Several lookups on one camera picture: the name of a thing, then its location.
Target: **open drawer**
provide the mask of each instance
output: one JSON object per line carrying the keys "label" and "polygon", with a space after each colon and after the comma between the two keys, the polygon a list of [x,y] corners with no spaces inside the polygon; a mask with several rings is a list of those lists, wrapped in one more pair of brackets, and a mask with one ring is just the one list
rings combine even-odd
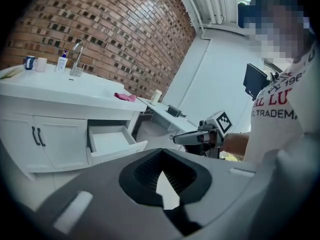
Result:
{"label": "open drawer", "polygon": [[141,152],[148,143],[136,143],[125,126],[89,126],[88,134],[93,165]]}

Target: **white wall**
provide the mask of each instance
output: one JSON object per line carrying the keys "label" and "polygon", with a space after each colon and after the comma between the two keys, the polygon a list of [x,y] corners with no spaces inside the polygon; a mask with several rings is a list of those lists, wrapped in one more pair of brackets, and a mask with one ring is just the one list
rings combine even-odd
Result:
{"label": "white wall", "polygon": [[[200,35],[201,31],[164,96],[164,104],[178,108],[190,86],[209,43]],[[263,61],[241,35],[209,29],[205,38],[212,38],[212,44],[180,109],[194,124],[225,110],[233,123],[231,132],[246,132],[253,105],[243,86],[247,63],[261,69]]]}

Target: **black vent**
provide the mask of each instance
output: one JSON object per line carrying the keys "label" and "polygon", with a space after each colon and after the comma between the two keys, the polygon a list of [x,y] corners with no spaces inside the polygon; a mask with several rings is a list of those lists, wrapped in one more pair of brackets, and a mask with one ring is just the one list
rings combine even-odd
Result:
{"label": "black vent", "polygon": [[165,152],[154,155],[138,166],[134,176],[142,185],[156,191],[162,171],[177,194],[185,190],[197,177],[195,170]]}

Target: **human arm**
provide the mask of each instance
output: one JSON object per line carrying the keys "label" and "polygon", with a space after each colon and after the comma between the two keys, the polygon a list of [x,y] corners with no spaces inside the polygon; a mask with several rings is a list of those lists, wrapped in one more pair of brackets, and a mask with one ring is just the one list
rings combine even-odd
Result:
{"label": "human arm", "polygon": [[220,151],[225,151],[237,156],[244,156],[246,153],[249,135],[250,132],[227,133],[224,136],[224,141]]}

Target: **soap bottle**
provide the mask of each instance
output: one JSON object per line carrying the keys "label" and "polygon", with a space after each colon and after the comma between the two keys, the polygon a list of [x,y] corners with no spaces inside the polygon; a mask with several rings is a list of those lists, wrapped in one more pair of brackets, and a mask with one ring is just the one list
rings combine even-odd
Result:
{"label": "soap bottle", "polygon": [[59,57],[59,59],[58,59],[58,63],[55,68],[56,72],[65,72],[66,64],[68,61],[68,59],[66,57],[67,57],[67,51],[65,50],[62,57]]}

